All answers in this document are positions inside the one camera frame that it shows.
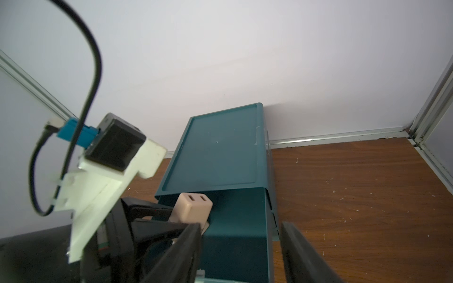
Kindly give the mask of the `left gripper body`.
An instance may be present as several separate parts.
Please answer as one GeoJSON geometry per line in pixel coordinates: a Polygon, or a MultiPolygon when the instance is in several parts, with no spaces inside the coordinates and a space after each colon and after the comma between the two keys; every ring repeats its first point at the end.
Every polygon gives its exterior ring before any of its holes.
{"type": "Polygon", "coordinates": [[[121,198],[69,262],[71,226],[1,240],[3,283],[133,283],[132,213],[139,200],[121,198]]]}

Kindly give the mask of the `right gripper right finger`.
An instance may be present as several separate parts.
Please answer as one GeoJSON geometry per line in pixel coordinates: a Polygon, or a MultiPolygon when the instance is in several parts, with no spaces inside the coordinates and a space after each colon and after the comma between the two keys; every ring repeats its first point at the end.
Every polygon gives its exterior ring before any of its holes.
{"type": "Polygon", "coordinates": [[[288,283],[341,283],[343,281],[291,222],[281,223],[280,242],[288,283]]]}

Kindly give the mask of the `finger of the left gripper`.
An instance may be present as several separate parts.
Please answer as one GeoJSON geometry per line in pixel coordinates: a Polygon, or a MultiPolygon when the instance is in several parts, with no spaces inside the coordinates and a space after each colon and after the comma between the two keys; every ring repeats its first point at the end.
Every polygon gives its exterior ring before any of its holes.
{"type": "Polygon", "coordinates": [[[122,198],[133,242],[138,247],[178,237],[184,224],[170,222],[173,207],[132,197],[122,198]]]}

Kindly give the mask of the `beige plug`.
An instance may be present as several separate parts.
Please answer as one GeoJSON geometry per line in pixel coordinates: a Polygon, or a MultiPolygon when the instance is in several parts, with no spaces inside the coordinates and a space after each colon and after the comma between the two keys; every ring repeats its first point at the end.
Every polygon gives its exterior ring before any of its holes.
{"type": "Polygon", "coordinates": [[[212,201],[202,193],[181,193],[177,199],[169,222],[200,224],[203,234],[210,226],[208,222],[212,201]]]}

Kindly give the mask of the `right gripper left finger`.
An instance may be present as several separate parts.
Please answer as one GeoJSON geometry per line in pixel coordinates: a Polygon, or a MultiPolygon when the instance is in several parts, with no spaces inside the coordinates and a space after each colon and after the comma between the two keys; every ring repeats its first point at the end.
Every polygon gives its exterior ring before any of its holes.
{"type": "Polygon", "coordinates": [[[189,224],[146,274],[143,283],[193,283],[197,276],[202,235],[199,223],[189,224]]]}

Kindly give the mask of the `teal top drawer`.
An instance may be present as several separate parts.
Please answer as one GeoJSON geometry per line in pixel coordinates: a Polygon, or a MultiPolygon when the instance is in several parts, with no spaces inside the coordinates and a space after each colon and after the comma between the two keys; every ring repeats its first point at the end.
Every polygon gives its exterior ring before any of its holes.
{"type": "Polygon", "coordinates": [[[202,236],[199,269],[209,279],[271,283],[272,228],[263,187],[205,191],[213,203],[202,236]]]}

